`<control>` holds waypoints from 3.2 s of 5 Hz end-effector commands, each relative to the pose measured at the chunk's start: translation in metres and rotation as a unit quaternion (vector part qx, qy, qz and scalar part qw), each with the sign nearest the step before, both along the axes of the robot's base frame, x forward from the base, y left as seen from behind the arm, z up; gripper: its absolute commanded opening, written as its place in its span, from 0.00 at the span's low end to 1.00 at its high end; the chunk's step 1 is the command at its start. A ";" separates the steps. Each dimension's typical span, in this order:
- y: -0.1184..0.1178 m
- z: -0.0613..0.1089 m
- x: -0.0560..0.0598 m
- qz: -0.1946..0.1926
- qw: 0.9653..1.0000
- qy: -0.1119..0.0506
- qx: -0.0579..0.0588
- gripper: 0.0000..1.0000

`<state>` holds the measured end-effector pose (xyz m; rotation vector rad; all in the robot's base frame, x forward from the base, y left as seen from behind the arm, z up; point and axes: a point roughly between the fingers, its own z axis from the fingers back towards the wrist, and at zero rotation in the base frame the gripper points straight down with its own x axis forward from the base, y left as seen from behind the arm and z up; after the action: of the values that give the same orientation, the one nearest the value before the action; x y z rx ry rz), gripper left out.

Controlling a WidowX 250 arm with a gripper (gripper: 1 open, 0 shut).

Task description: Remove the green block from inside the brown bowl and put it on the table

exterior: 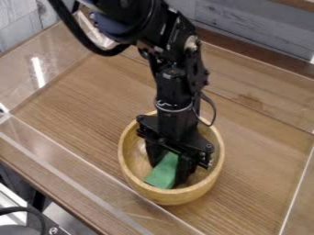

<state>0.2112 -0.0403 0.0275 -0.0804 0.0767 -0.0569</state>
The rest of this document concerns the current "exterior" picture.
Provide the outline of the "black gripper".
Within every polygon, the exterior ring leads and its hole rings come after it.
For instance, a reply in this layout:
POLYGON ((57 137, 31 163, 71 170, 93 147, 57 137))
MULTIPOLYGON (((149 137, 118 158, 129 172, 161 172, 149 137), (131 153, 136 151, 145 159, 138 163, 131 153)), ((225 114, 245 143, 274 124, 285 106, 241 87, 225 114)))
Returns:
POLYGON ((192 103, 184 109, 157 108, 153 115, 138 115, 138 135, 145 139, 149 161, 153 167, 162 161, 168 151, 178 155, 176 184, 182 185, 197 171, 208 169, 214 144, 200 131, 200 124, 209 126, 201 119, 201 103, 192 103))

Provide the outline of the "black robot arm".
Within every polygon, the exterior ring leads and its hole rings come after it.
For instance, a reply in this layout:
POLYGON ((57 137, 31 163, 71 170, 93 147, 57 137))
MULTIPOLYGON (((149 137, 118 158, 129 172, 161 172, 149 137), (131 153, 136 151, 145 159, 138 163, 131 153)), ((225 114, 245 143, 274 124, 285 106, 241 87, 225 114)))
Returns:
POLYGON ((198 130, 209 71, 196 26, 165 0, 79 1, 91 9, 99 32, 121 45, 136 45, 149 60, 157 113, 137 117, 154 168, 145 182, 170 189, 188 181, 198 167, 210 165, 216 152, 198 130))

